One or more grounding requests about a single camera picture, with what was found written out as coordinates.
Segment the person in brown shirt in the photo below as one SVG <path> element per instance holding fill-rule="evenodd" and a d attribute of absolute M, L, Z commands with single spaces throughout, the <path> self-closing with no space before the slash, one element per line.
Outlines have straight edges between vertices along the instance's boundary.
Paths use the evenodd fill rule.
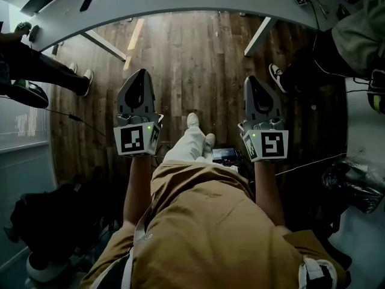
<path fill-rule="evenodd" d="M 150 157 L 134 157 L 123 226 L 81 288 L 345 288 L 313 232 L 285 226 L 270 163 L 255 163 L 253 201 L 246 179 L 205 157 L 215 136 L 195 114 L 187 125 L 152 178 Z"/>

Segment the plastic bag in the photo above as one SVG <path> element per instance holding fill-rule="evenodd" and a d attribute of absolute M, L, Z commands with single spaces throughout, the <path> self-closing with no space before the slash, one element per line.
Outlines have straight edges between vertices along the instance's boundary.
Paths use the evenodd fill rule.
<path fill-rule="evenodd" d="M 322 184 L 346 204 L 371 213 L 385 195 L 385 166 L 359 158 L 345 158 L 323 174 Z"/>

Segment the table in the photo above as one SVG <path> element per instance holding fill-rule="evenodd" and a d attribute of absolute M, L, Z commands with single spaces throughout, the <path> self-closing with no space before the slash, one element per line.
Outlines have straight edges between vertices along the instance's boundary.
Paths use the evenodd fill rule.
<path fill-rule="evenodd" d="M 245 55 L 251 55 L 263 41 L 277 19 L 287 20 L 316 29 L 316 20 L 311 6 L 299 7 L 295 0 L 93 0 L 87 11 L 80 12 L 84 0 L 54 0 L 31 19 L 33 25 L 39 25 L 39 31 L 33 48 L 43 51 L 65 39 L 81 34 L 98 46 L 104 48 L 121 60 L 126 55 L 106 42 L 93 28 L 130 17 L 154 13 L 188 10 L 224 10 L 266 16 L 263 24 L 251 40 Z M 343 0 L 321 0 L 330 14 L 328 19 L 315 4 L 319 26 L 325 31 L 338 21 L 336 10 L 341 3 L 351 12 L 353 5 Z"/>

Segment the black phone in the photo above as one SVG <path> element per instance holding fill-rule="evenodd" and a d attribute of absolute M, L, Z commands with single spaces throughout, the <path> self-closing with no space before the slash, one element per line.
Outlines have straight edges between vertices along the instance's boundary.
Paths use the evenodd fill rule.
<path fill-rule="evenodd" d="M 91 4 L 91 1 L 92 1 L 92 0 L 84 0 L 82 6 L 81 6 L 81 8 L 80 8 L 80 12 L 83 12 L 83 11 L 85 11 L 86 9 L 88 9 L 88 7 L 89 7 L 90 4 Z"/>

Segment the sneaker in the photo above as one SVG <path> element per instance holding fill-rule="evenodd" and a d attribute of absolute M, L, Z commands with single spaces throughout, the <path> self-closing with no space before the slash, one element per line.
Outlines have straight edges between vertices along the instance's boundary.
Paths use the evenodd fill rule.
<path fill-rule="evenodd" d="M 207 134 L 205 139 L 205 145 L 209 146 L 211 149 L 215 145 L 215 135 L 213 133 Z"/>
<path fill-rule="evenodd" d="M 76 71 L 78 70 L 78 65 L 74 62 L 71 62 L 69 69 L 76 74 Z"/>
<path fill-rule="evenodd" d="M 280 77 L 283 74 L 282 70 L 278 66 L 276 66 L 275 64 L 271 63 L 269 65 L 269 72 L 270 72 L 272 79 L 277 83 L 279 89 L 283 93 L 287 93 L 287 91 L 282 87 L 281 82 L 280 82 Z"/>
<path fill-rule="evenodd" d="M 89 89 L 90 89 L 92 80 L 94 78 L 92 70 L 90 70 L 90 69 L 86 70 L 84 75 L 83 75 L 83 77 L 86 77 L 90 83 L 88 84 L 87 91 L 83 95 L 79 95 L 81 98 L 85 98 L 87 96 L 87 94 L 88 94 Z"/>
<path fill-rule="evenodd" d="M 199 127 L 199 119 L 195 113 L 189 113 L 189 115 L 187 116 L 187 128 L 190 128 L 192 126 Z"/>

